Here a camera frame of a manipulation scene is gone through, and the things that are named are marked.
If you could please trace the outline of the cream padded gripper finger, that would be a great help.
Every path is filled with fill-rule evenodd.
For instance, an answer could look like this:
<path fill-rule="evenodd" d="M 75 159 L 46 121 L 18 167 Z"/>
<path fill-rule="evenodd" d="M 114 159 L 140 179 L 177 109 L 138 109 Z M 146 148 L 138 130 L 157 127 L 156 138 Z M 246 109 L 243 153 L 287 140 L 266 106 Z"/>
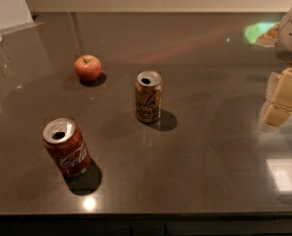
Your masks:
<path fill-rule="evenodd" d="M 278 84 L 272 97 L 276 107 L 270 106 L 263 117 L 263 122 L 272 127 L 282 126 L 292 115 L 292 67 L 278 74 Z"/>

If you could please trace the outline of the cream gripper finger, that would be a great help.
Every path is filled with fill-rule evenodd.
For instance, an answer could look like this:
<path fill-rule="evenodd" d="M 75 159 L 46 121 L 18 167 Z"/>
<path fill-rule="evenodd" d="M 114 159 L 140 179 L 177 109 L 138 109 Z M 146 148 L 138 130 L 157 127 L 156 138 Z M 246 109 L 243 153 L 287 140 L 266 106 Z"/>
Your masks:
<path fill-rule="evenodd" d="M 265 91 L 265 101 L 260 111 L 261 118 L 265 116 L 270 106 L 276 107 L 276 104 L 272 101 L 272 97 L 274 96 L 274 93 L 276 91 L 278 80 L 279 80 L 279 74 L 275 72 L 272 72 L 267 80 L 266 91 Z"/>

